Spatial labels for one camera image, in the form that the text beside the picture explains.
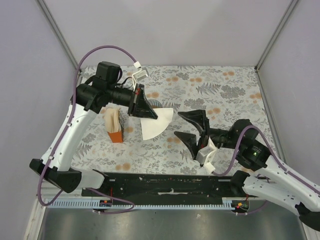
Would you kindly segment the coffee filter paper box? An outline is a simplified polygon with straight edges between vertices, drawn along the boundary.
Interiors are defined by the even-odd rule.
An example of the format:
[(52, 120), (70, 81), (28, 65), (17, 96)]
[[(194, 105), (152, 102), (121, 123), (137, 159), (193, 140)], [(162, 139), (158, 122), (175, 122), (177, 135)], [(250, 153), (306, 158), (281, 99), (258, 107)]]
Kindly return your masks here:
[(124, 119), (117, 108), (107, 108), (104, 113), (105, 130), (112, 143), (124, 142)]

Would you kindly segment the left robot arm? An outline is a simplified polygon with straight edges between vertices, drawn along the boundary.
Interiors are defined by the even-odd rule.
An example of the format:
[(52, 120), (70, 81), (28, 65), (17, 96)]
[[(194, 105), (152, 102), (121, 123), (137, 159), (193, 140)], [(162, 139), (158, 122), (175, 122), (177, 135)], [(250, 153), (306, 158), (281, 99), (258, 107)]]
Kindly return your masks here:
[(95, 75), (75, 89), (75, 96), (58, 134), (40, 159), (32, 159), (29, 167), (60, 190), (71, 193), (77, 188), (92, 188), (103, 197), (110, 192), (109, 182), (96, 171), (81, 171), (71, 167), (73, 155), (91, 122), (107, 104), (127, 107), (127, 114), (136, 118), (156, 120), (158, 115), (145, 95), (145, 86), (138, 83), (149, 73), (136, 61), (132, 88), (119, 84), (122, 69), (118, 64), (102, 61)]

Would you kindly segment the grey glass dripper cone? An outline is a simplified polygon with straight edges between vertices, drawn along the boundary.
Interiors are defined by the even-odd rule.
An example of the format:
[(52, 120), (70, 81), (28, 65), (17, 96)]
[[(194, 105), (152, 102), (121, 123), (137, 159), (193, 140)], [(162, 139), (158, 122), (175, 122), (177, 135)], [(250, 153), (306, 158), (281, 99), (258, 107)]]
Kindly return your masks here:
[(162, 103), (158, 100), (149, 99), (148, 102), (149, 102), (152, 109), (160, 109), (163, 107)]

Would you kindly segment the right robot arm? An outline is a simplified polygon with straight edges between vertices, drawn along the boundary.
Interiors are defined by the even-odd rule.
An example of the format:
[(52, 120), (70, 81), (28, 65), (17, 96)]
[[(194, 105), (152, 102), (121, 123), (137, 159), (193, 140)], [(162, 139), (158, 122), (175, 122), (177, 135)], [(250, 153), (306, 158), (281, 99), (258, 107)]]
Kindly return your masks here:
[(216, 173), (212, 160), (218, 149), (232, 149), (230, 165), (237, 161), (250, 170), (236, 171), (229, 191), (235, 197), (243, 194), (265, 199), (281, 206), (309, 228), (320, 229), (320, 187), (283, 162), (272, 150), (261, 130), (248, 119), (237, 120), (229, 130), (211, 128), (205, 110), (180, 111), (178, 115), (192, 124), (199, 136), (174, 132), (209, 173), (223, 177), (231, 171)]

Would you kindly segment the beige paper coffee filter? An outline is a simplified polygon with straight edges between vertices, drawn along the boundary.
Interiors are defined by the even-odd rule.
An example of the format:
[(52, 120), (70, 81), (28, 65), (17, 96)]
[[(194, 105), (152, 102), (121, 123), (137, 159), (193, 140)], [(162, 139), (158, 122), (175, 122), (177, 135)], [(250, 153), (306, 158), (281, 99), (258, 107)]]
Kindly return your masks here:
[(144, 141), (153, 139), (166, 130), (173, 119), (173, 108), (155, 108), (157, 119), (141, 118), (141, 132)]

